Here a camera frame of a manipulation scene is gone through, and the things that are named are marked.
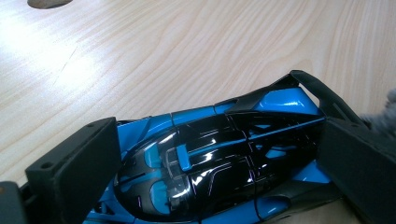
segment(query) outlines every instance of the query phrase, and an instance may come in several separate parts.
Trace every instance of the blue and black toy car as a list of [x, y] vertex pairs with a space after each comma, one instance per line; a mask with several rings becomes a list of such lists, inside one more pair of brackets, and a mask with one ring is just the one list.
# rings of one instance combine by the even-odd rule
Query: blue and black toy car
[[28, 167], [21, 189], [0, 183], [7, 193], [0, 202], [13, 203], [12, 210], [0, 203], [0, 212], [9, 223], [276, 220], [340, 198], [340, 186], [352, 199], [366, 193], [367, 186], [352, 190], [357, 177], [343, 176], [348, 169], [342, 168], [359, 161], [335, 162], [348, 159], [340, 150], [361, 143], [357, 127], [367, 138], [340, 97], [307, 73], [291, 71], [271, 86], [215, 105], [91, 123]]

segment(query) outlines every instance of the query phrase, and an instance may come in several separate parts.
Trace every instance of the wood grain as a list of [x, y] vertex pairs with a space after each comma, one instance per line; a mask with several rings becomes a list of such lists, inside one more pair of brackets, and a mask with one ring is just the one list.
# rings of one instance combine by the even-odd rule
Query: wood grain
[[0, 3], [0, 178], [93, 120], [188, 109], [320, 78], [358, 114], [396, 86], [395, 1]]

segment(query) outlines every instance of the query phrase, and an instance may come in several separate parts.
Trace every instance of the light wood surface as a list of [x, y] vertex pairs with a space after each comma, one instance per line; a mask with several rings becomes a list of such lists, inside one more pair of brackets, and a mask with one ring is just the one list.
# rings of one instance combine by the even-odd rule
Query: light wood surface
[[212, 105], [291, 69], [378, 113], [396, 87], [395, 12], [396, 1], [3, 0], [0, 179], [22, 185], [91, 121]]

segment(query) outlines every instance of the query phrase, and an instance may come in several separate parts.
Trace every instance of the race car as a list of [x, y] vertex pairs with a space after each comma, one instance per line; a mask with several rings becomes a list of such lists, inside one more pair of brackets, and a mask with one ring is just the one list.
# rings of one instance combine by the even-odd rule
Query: race car
[[297, 73], [215, 105], [120, 121], [122, 166], [86, 222], [255, 223], [340, 198], [315, 161], [324, 121], [340, 113], [299, 83], [315, 81], [322, 105], [336, 95]]

